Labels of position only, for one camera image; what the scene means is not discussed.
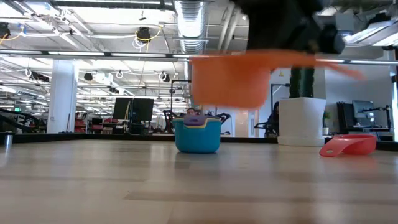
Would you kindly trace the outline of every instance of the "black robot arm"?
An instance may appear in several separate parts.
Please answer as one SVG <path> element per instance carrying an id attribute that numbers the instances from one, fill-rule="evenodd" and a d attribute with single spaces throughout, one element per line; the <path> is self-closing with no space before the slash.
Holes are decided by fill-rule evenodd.
<path id="1" fill-rule="evenodd" d="M 340 54 L 345 42 L 334 24 L 315 16 L 325 0 L 231 0 L 249 18 L 248 49 Z"/>

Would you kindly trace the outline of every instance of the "white column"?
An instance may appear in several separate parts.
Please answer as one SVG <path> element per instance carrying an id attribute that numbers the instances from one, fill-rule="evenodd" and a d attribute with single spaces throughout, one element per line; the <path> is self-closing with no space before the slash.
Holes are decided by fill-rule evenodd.
<path id="1" fill-rule="evenodd" d="M 71 60 L 54 60 L 47 133 L 75 129 L 76 94 L 79 69 Z"/>
<path id="2" fill-rule="evenodd" d="M 384 51 L 384 55 L 387 55 L 387 59 L 389 61 L 395 61 L 396 56 L 393 50 Z M 389 66 L 390 68 L 390 76 L 394 77 L 397 75 L 397 67 L 396 66 Z M 394 132 L 394 141 L 398 141 L 398 91 L 397 91 L 397 83 L 393 82 L 391 84 L 391 94 L 392 94 L 392 103 L 391 103 L 391 123 Z"/>

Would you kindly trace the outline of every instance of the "ceiling duct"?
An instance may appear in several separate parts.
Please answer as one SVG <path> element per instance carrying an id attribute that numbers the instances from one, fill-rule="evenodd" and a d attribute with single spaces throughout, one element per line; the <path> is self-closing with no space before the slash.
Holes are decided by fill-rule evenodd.
<path id="1" fill-rule="evenodd" d="M 180 41 L 181 49 L 185 54 L 203 53 L 205 42 L 198 39 L 205 36 L 206 4 L 201 1 L 174 1 L 174 6 L 178 15 L 178 34 L 185 38 Z"/>

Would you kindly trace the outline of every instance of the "ductwork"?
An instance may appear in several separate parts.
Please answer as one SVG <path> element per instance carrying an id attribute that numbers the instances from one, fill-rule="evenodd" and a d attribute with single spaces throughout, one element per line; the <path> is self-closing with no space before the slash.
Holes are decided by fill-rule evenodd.
<path id="1" fill-rule="evenodd" d="M 205 48 L 204 41 L 197 41 L 205 37 L 206 3 L 202 1 L 174 1 L 177 13 L 178 34 L 180 37 L 196 40 L 180 41 L 181 49 L 185 54 L 202 54 Z M 192 65 L 184 62 L 184 77 L 192 79 Z"/>

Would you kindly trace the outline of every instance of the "red scoop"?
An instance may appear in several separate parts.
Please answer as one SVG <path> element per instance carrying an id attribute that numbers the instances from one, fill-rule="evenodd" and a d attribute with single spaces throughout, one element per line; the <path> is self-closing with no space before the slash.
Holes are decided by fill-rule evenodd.
<path id="1" fill-rule="evenodd" d="M 368 155 L 376 150 L 376 137 L 371 134 L 346 134 L 333 137 L 326 143 L 319 155 L 335 157 L 340 153 Z"/>

